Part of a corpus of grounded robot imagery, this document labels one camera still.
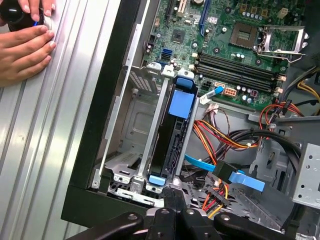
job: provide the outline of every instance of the sata port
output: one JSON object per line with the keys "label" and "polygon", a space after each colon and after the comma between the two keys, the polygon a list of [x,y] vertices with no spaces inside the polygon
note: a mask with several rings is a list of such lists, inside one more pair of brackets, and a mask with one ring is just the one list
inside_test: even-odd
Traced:
{"label": "sata port", "polygon": [[217,82],[217,81],[214,83],[214,86],[215,86],[215,87],[223,87],[223,88],[226,88],[226,85],[225,85],[225,84],[223,84],[223,83],[221,83],[221,82]]}

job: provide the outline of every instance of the steel panel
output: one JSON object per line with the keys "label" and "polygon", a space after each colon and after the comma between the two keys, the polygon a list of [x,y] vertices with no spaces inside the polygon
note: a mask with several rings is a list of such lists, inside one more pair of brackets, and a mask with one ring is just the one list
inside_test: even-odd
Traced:
{"label": "steel panel", "polygon": [[57,0],[50,65],[3,90],[0,239],[64,239],[83,231],[60,217],[120,1]]}

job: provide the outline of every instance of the ram slot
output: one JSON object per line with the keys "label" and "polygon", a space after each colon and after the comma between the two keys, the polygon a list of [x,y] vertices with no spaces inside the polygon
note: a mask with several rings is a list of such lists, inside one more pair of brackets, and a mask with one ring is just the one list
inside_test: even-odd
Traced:
{"label": "ram slot", "polygon": [[209,66],[199,66],[196,72],[217,81],[241,85],[247,88],[252,88],[264,92],[271,92],[271,89],[273,88],[270,84],[266,84],[263,81],[261,82],[252,79],[245,79],[244,77],[239,77],[231,72],[221,71],[217,68]]}
{"label": "ram slot", "polygon": [[200,53],[196,72],[225,83],[273,92],[277,86],[276,74],[238,62]]}

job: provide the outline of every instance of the black frame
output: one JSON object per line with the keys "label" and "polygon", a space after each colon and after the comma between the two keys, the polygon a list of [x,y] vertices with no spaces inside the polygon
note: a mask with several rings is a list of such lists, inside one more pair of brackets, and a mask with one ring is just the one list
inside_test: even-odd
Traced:
{"label": "black frame", "polygon": [[63,205],[61,219],[91,228],[121,213],[142,215],[146,208],[89,190],[89,182],[103,138],[109,108],[113,101],[123,59],[138,21],[143,0],[121,0],[106,50],[93,99],[85,123]]}

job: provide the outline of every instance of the cpu socket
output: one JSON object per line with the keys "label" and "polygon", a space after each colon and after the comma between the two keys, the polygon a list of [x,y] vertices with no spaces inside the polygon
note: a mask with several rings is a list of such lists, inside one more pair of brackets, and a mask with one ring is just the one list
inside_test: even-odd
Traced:
{"label": "cpu socket", "polygon": [[258,29],[256,27],[237,22],[232,31],[230,44],[252,49],[255,43],[257,32]]}

